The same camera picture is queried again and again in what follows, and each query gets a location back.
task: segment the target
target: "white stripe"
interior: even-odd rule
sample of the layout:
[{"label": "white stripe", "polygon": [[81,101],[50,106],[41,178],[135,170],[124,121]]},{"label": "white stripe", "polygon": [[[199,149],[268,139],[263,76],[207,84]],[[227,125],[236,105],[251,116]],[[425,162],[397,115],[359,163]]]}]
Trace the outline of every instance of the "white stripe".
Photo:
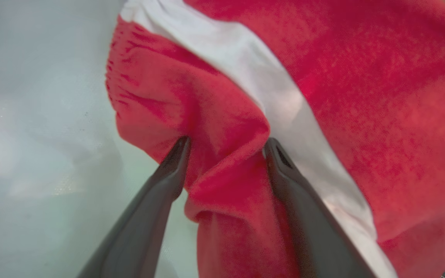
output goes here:
[{"label": "white stripe", "polygon": [[251,30],[210,19],[182,0],[130,0],[120,13],[183,46],[226,74],[254,100],[300,172],[317,190],[378,278],[396,278],[376,243],[372,211],[344,169],[302,93]]}]

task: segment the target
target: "cloth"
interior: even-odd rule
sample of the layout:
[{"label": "cloth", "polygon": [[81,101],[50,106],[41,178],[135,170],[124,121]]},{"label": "cloth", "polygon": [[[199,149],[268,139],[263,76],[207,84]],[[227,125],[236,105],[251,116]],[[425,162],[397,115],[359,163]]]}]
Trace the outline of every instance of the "cloth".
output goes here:
[{"label": "cloth", "polygon": [[126,141],[193,139],[202,278],[298,275],[269,136],[378,277],[445,270],[444,2],[131,0],[106,77]]}]

